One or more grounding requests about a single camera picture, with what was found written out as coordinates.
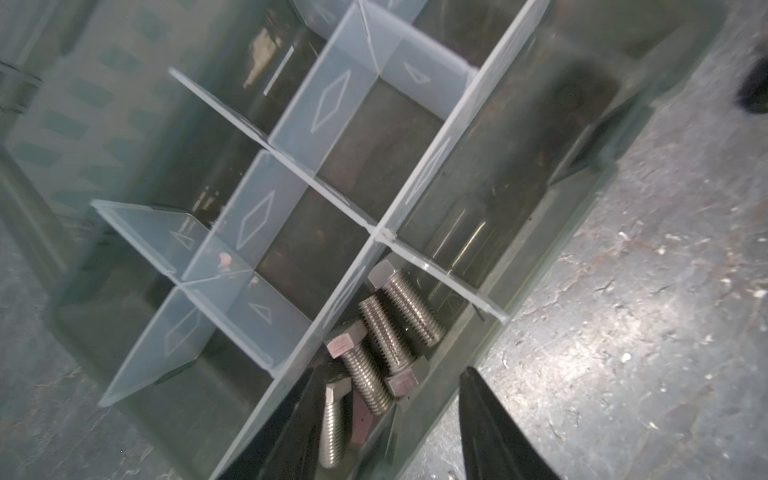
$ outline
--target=metal table surface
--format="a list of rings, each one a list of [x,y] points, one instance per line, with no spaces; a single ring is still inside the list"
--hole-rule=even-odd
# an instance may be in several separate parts
[[[714,49],[480,372],[563,478],[768,470],[768,117],[733,97],[768,26],[731,0]],[[0,478],[178,478],[45,330],[0,227]],[[454,402],[405,478],[464,478]]]

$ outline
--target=bolt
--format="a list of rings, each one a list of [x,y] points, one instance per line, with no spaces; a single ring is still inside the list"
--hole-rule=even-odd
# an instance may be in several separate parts
[[[389,410],[394,399],[384,386],[370,352],[362,345],[367,333],[365,324],[358,319],[333,330],[326,347],[333,358],[341,357],[368,410],[378,416]]]
[[[414,358],[376,295],[360,302],[360,310],[389,367],[386,379],[389,391],[396,398],[402,397],[424,382],[429,374],[429,362],[424,356]]]
[[[326,384],[326,406],[320,428],[319,462],[324,468],[335,468],[341,462],[346,447],[341,399],[352,391],[352,380],[339,375]]]
[[[402,258],[391,253],[373,267],[368,274],[368,281],[374,291],[384,290],[424,345],[435,346],[445,335],[445,327],[437,321],[419,292],[402,273],[404,264]]]

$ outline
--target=bolt head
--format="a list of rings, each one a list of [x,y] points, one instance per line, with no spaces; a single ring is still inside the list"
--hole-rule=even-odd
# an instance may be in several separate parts
[[[368,288],[374,292],[377,291],[389,281],[395,272],[403,268],[405,264],[406,261],[401,257],[395,253],[390,253],[384,257],[384,260],[378,262],[371,269],[371,273],[368,274],[368,278],[366,279],[366,285],[368,285]]]
[[[368,329],[362,320],[336,327],[326,340],[328,353],[335,359],[358,346],[366,338]]]
[[[429,375],[429,362],[420,356],[408,368],[387,377],[387,386],[395,398],[405,396],[408,392],[424,383]]]
[[[326,403],[336,403],[349,392],[352,392],[352,379],[346,374],[337,376],[333,381],[326,383]]]

